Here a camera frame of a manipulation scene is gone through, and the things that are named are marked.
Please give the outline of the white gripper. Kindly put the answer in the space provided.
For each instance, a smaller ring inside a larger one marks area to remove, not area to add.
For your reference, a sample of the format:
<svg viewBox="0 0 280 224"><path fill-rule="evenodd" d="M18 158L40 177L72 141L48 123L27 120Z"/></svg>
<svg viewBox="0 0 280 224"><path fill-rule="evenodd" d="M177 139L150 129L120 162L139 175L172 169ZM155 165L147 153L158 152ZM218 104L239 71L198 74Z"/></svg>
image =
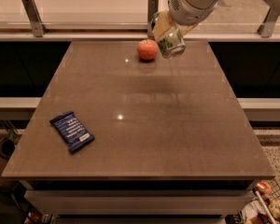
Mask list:
<svg viewBox="0 0 280 224"><path fill-rule="evenodd" d="M197 23L205 20L216 8L217 0L168 0L167 10L157 12L151 22L156 41L174 38L175 22L182 36L193 30Z"/></svg>

